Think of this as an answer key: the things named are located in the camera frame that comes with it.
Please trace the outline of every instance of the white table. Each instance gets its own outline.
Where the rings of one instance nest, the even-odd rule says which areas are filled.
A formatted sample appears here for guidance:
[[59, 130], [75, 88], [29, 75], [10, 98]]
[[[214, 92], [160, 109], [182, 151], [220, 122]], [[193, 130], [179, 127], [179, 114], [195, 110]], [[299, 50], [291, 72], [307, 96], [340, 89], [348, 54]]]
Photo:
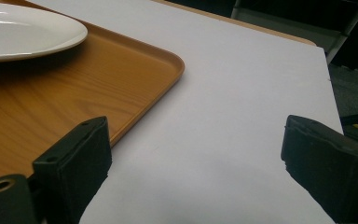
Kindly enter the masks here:
[[32, 2], [186, 63], [114, 147], [81, 223], [334, 223], [280, 158], [290, 114], [341, 132], [322, 49], [147, 0]]

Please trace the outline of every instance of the table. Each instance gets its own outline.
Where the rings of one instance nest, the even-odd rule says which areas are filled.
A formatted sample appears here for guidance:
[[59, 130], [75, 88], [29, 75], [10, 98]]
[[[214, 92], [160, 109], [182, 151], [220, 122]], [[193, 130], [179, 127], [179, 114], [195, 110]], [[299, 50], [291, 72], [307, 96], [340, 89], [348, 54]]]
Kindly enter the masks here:
[[145, 0], [32, 2], [179, 55], [81, 223], [334, 223], [284, 170], [289, 114], [341, 132], [324, 51]]

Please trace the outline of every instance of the plate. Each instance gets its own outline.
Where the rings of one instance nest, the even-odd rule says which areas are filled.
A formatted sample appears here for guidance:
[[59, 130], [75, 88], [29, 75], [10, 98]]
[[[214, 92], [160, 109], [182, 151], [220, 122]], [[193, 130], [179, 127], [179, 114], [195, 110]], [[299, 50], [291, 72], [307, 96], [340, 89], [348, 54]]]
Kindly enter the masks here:
[[69, 49], [81, 43], [87, 32], [82, 23], [57, 13], [0, 4], [0, 62]]

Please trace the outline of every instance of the orange tray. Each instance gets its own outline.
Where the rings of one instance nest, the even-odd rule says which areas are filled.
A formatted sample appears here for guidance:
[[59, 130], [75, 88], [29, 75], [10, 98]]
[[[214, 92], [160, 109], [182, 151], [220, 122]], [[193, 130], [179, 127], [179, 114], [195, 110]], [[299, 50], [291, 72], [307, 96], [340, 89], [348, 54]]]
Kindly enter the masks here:
[[166, 50], [81, 22], [89, 34], [80, 45], [0, 63], [0, 176], [30, 175], [32, 161], [86, 119], [107, 116], [113, 146], [185, 69]]

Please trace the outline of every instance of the tray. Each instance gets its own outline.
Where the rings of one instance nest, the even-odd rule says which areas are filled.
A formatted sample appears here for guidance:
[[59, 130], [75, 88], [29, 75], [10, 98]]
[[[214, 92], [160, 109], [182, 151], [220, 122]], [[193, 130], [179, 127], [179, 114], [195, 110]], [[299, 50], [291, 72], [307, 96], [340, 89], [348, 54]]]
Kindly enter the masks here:
[[88, 37], [72, 49], [0, 63], [0, 176], [30, 175], [32, 161], [86, 119], [107, 116], [113, 146], [185, 69], [166, 50], [82, 23]]

